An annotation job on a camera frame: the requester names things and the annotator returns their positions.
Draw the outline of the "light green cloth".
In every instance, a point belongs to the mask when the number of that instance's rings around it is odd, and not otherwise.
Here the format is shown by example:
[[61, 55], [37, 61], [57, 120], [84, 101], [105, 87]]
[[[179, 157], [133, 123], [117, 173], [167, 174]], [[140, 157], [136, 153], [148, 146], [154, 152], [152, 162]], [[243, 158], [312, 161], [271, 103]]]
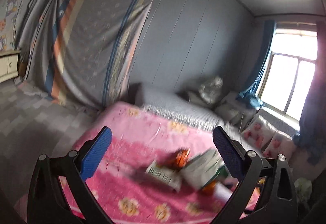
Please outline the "light green cloth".
[[294, 182], [294, 188], [297, 194], [298, 202], [308, 202], [312, 193], [312, 182], [301, 177]]

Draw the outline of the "orange mandarin fruit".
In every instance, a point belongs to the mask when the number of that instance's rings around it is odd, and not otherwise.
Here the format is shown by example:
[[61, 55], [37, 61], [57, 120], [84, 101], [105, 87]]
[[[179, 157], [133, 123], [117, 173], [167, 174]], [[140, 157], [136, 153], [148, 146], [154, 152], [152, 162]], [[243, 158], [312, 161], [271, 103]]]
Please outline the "orange mandarin fruit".
[[218, 184], [217, 180], [212, 180], [210, 183], [207, 183], [203, 188], [202, 188], [202, 193], [207, 195], [207, 196], [212, 196], [214, 194], [215, 188]]

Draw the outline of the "grey quilted corner sofa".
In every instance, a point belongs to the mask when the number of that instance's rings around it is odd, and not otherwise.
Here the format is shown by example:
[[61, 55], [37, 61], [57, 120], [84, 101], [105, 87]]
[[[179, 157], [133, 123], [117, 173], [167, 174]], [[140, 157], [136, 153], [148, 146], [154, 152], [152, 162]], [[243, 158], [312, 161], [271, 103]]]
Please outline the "grey quilted corner sofa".
[[[208, 132], [221, 125], [230, 136], [237, 139], [244, 140], [241, 133], [258, 116], [273, 125], [276, 132], [283, 132], [292, 139], [296, 133], [293, 127], [277, 119], [266, 110], [246, 109], [235, 99], [235, 94], [232, 92], [213, 109], [194, 105], [183, 100], [177, 93], [156, 88], [150, 84], [133, 84], [129, 90], [129, 97], [131, 102], [145, 111]], [[325, 170], [325, 156], [317, 165], [309, 164], [307, 158], [307, 151], [296, 145], [296, 150], [289, 160], [296, 177], [316, 178], [320, 172]]]

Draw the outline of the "left baby print pillow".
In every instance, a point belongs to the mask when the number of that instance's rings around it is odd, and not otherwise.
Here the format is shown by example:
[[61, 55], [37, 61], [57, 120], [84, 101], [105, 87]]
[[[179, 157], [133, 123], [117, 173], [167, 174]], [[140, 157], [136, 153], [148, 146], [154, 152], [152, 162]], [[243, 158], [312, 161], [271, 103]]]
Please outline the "left baby print pillow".
[[250, 145], [262, 150], [269, 141], [271, 141], [275, 133], [276, 128], [266, 119], [258, 116], [249, 124], [241, 135]]

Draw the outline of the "blue left curtain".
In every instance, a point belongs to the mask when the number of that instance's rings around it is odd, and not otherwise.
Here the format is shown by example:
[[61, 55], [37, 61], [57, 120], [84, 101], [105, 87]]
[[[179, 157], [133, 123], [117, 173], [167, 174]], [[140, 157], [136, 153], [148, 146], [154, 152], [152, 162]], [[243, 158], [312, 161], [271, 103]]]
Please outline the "blue left curtain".
[[271, 43], [276, 30], [275, 20], [264, 22], [260, 48], [256, 52], [258, 55], [243, 88], [239, 92], [236, 100], [244, 104], [247, 109], [260, 108], [264, 103], [256, 96], [256, 91], [265, 71], [265, 63], [270, 54]]

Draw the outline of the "striped grey hanging sheet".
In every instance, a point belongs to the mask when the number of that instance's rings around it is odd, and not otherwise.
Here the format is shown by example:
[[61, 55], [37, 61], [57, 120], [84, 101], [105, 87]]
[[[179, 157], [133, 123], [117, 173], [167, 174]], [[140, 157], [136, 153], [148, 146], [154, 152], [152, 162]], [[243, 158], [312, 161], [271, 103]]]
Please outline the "striped grey hanging sheet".
[[152, 0], [31, 0], [17, 46], [28, 95], [102, 110], [127, 92]]

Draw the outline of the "dark blue right curtain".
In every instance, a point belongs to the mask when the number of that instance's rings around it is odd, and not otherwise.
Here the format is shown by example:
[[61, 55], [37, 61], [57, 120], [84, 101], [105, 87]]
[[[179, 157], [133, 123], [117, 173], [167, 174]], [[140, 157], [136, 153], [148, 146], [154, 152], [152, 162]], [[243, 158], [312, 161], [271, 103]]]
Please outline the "dark blue right curtain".
[[309, 164], [325, 156], [325, 22], [317, 22], [317, 59], [313, 80], [300, 118], [300, 134], [294, 143], [308, 153]]

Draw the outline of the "window with frame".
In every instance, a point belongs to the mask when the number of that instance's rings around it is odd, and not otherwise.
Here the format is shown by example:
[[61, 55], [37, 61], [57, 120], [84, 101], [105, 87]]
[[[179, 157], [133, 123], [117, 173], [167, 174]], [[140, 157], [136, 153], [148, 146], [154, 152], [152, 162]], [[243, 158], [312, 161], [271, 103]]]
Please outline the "window with frame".
[[267, 108], [299, 121], [317, 59], [317, 32], [277, 28], [256, 92]]

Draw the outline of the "pink floral table cloth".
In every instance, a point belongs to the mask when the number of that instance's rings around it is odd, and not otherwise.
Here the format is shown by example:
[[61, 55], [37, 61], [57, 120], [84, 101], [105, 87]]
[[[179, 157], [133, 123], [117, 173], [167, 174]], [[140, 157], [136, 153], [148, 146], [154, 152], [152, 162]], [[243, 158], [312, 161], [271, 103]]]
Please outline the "pink floral table cloth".
[[145, 173], [152, 162], [165, 163], [179, 149], [188, 149], [194, 157], [213, 148], [211, 132], [119, 102], [73, 148], [80, 149], [105, 126], [112, 131], [112, 143], [86, 183], [115, 223], [210, 223], [224, 206], [220, 199], [196, 192], [186, 183], [177, 192]]

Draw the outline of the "orange snack wrapper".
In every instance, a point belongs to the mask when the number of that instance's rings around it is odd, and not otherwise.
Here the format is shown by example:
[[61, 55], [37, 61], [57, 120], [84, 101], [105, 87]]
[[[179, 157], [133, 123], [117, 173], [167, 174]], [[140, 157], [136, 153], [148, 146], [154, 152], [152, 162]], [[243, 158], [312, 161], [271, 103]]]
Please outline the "orange snack wrapper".
[[167, 162], [167, 165], [173, 170], [181, 170], [183, 167], [186, 166], [189, 154], [189, 148], [179, 149]]

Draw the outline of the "right baby print pillow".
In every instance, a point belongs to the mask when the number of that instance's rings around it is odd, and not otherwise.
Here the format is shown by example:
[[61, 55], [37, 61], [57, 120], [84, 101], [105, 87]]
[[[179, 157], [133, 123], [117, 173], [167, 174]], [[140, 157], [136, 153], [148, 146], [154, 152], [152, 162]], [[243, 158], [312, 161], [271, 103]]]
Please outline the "right baby print pillow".
[[296, 145], [289, 135], [283, 132], [276, 132], [262, 154], [265, 158], [273, 159], [276, 159], [281, 154], [289, 161], [295, 150]]

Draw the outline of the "baby print pillow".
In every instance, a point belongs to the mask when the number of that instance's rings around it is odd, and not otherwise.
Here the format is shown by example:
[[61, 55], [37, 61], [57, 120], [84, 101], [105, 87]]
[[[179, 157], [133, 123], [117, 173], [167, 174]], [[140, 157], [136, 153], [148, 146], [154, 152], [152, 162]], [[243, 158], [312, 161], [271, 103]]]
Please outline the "baby print pillow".
[[275, 133], [276, 128], [266, 119], [258, 116], [249, 124], [241, 135], [250, 145], [262, 150], [269, 141], [271, 141]]
[[262, 154], [265, 158], [273, 159], [276, 159], [281, 154], [289, 161], [295, 150], [296, 145], [289, 135], [283, 132], [276, 132]]

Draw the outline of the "white barcode medicine box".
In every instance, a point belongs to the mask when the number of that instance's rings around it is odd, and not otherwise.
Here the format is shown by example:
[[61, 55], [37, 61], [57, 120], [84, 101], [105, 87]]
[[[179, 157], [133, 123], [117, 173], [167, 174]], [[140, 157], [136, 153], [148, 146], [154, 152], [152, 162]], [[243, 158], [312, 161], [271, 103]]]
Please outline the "white barcode medicine box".
[[160, 166], [156, 161], [147, 167], [145, 173], [176, 192], [181, 190], [182, 177], [179, 173], [165, 166]]

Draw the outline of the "cream cabinet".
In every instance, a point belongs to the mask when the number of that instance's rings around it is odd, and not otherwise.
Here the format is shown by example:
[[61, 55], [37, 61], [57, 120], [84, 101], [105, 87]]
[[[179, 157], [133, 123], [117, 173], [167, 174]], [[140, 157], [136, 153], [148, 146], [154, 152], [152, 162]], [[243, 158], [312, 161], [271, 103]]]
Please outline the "cream cabinet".
[[1, 51], [0, 83], [16, 78], [18, 73], [20, 50]]

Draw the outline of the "silver plastic bag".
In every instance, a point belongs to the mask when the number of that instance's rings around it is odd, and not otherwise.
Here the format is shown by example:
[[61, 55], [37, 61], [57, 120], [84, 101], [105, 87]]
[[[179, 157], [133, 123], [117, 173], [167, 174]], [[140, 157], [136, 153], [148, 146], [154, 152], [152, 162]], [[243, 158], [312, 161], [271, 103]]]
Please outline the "silver plastic bag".
[[200, 98], [208, 105], [217, 103], [222, 93], [223, 79], [219, 76], [207, 79], [199, 87]]

